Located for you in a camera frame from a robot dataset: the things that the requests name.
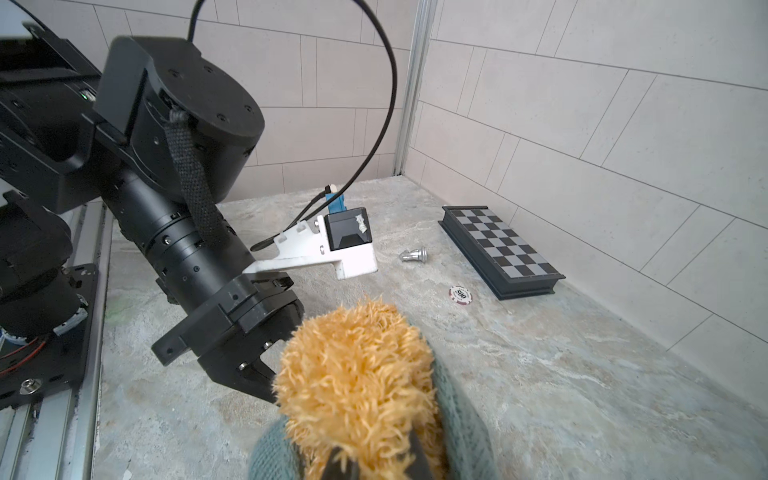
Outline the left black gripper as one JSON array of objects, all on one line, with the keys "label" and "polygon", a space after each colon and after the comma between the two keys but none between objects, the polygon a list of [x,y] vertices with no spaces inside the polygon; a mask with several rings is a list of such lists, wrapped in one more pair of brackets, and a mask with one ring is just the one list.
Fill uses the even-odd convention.
[{"label": "left black gripper", "polygon": [[192,352],[215,383],[276,402],[276,373],[261,355],[288,341],[302,323],[304,306],[286,273],[243,273],[206,300],[152,345],[165,366]]}]

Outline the grey-green teddy sweater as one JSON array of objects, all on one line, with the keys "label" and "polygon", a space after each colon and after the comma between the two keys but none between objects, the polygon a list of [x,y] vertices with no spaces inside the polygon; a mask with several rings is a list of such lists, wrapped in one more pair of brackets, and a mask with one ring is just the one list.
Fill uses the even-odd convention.
[{"label": "grey-green teddy sweater", "polygon": [[[432,380],[442,415],[449,476],[452,479],[499,479],[488,429],[474,405],[441,359],[433,362]],[[257,441],[249,458],[249,479],[302,479],[304,461],[279,417]]]}]

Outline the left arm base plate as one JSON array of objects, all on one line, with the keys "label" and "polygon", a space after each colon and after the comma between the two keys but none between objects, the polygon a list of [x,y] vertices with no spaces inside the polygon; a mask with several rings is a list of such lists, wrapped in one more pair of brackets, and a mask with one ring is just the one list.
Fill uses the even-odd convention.
[{"label": "left arm base plate", "polygon": [[34,336],[27,346],[1,347],[1,407],[17,408],[81,385],[86,371],[93,306],[99,273],[94,264],[74,267],[68,275],[81,300],[85,318],[62,335]]}]

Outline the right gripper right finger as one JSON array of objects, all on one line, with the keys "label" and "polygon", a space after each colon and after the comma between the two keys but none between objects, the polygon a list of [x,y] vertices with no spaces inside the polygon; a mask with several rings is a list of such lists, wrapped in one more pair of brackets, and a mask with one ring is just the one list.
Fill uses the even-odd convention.
[{"label": "right gripper right finger", "polygon": [[415,429],[412,429],[409,433],[409,443],[408,456],[412,459],[412,462],[405,470],[406,477],[409,480],[433,480],[434,476],[431,472],[427,456]]}]

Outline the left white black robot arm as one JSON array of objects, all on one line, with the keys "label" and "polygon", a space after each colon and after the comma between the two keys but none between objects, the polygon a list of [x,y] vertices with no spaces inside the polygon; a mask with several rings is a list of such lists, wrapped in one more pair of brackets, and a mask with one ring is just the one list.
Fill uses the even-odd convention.
[{"label": "left white black robot arm", "polygon": [[1,176],[62,213],[104,201],[185,318],[153,344],[169,364],[192,352],[209,378],[267,402],[262,361],[304,312],[285,273],[253,256],[218,203],[265,127],[237,80],[178,37],[120,36],[96,68],[33,23],[1,39]]}]

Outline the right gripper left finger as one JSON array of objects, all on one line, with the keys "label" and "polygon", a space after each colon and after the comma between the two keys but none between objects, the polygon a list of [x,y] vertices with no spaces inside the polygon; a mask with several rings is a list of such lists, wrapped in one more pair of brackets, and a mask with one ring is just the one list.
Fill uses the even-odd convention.
[{"label": "right gripper left finger", "polygon": [[322,480],[359,480],[359,464],[340,447],[334,447],[321,476]]}]

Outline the tan teddy bear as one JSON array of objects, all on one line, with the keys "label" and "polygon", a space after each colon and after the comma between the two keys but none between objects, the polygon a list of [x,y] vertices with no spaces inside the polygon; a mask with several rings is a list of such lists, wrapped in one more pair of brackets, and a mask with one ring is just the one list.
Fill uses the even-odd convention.
[{"label": "tan teddy bear", "polygon": [[340,447],[361,478],[404,479],[412,429],[434,479],[448,478],[434,360],[420,330],[381,300],[304,321],[286,343],[273,390],[305,478],[320,478]]}]

